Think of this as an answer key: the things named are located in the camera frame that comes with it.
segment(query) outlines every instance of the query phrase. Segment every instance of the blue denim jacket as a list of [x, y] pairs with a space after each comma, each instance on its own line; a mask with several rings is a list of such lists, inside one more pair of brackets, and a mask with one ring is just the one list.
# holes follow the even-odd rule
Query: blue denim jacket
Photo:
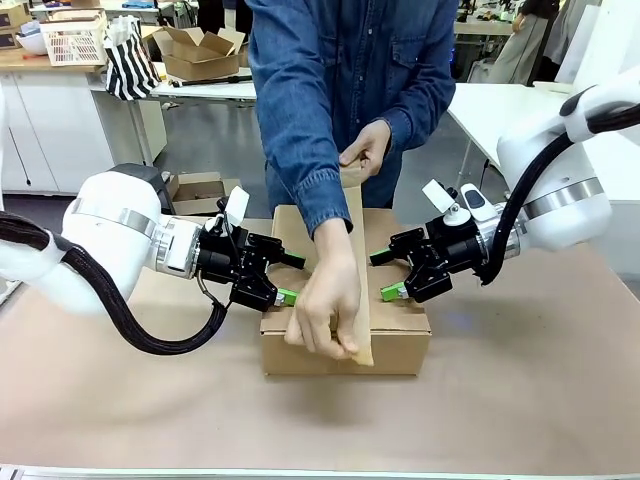
[[365, 207], [385, 206], [402, 152], [427, 140], [453, 98], [449, 61], [458, 0], [247, 3], [254, 12], [249, 63], [272, 210], [297, 204], [310, 235], [330, 218], [349, 225], [339, 152], [378, 118], [391, 127], [391, 145], [362, 196]]

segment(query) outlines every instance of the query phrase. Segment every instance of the striped bag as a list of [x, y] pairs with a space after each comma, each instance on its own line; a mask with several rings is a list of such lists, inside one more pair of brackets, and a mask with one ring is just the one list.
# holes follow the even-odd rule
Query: striped bag
[[114, 18], [104, 47], [109, 58], [105, 90], [120, 100], [139, 100], [160, 84], [156, 67], [142, 45], [140, 20], [132, 15]]

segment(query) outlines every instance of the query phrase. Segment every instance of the gray floor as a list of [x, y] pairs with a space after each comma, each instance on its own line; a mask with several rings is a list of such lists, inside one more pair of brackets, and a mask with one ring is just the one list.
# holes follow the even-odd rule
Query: gray floor
[[[264, 185], [264, 155], [253, 108], [225, 105], [183, 105], [165, 112], [168, 145], [156, 161], [172, 173], [218, 171], [225, 178], [240, 178], [250, 193], [248, 216], [267, 218]], [[432, 178], [454, 185], [467, 137], [449, 115], [445, 115], [429, 142], [404, 155], [402, 176], [396, 190], [394, 212], [404, 224], [419, 224], [437, 215], [421, 189]], [[469, 180], [478, 184], [484, 157], [471, 149]], [[491, 168], [486, 171], [482, 191], [492, 202], [503, 200], [506, 185]], [[6, 209], [31, 218], [51, 230], [60, 231], [70, 198], [5, 197]], [[629, 283], [640, 293], [640, 282]]]

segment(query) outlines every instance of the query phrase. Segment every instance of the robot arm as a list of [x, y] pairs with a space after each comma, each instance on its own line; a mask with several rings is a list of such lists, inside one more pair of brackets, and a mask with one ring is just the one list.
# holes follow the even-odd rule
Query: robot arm
[[[268, 265], [304, 266], [304, 259], [285, 252], [280, 240], [240, 227], [248, 198], [236, 187], [228, 201], [218, 202], [220, 212], [200, 225], [162, 215], [154, 188], [140, 178], [117, 171], [94, 175], [65, 212], [62, 235], [0, 213], [0, 275], [33, 285], [68, 311], [106, 311], [140, 350], [186, 353], [217, 332], [228, 308], [208, 292], [205, 280], [231, 283], [229, 304], [266, 311], [290, 299], [267, 278]], [[197, 279], [213, 304], [200, 332], [184, 341], [163, 341], [142, 329], [126, 300], [143, 266]]]
[[423, 229], [391, 237], [373, 265], [407, 260], [405, 282], [383, 289], [385, 300], [426, 301], [452, 288], [450, 274], [473, 269], [483, 285], [505, 259], [529, 248], [561, 250], [603, 234], [611, 205], [582, 142], [640, 124], [640, 67], [570, 98], [558, 113], [528, 119], [499, 140], [501, 171], [511, 196], [491, 205], [472, 184], [458, 192], [430, 182], [423, 190], [444, 215]]

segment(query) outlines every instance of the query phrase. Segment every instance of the white plastic basket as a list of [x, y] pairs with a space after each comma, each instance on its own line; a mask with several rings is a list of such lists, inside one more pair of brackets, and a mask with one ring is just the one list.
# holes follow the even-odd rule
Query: white plastic basket
[[104, 10], [59, 10], [40, 23], [51, 65], [104, 65]]

